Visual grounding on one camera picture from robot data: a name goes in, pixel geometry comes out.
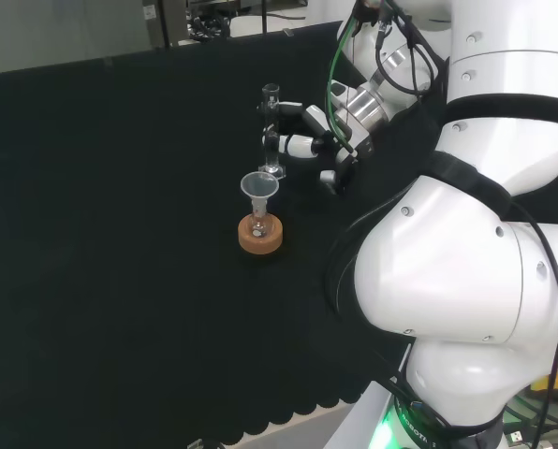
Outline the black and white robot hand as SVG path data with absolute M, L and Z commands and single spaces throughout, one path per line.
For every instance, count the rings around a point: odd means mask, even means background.
M 264 128 L 270 134 L 270 143 L 277 153 L 294 160 L 331 160 L 333 166 L 320 172 L 319 180 L 335 194 L 342 193 L 356 173 L 356 164 L 374 153 L 371 135 L 345 110 L 334 116 L 336 129 L 347 141 L 343 144 L 330 128 L 326 114 L 312 105 L 305 108 L 301 103 L 279 102 L 272 108 L 262 105 L 258 110 L 272 123 Z M 283 134 L 283 124 L 300 123 L 308 127 L 311 134 Z

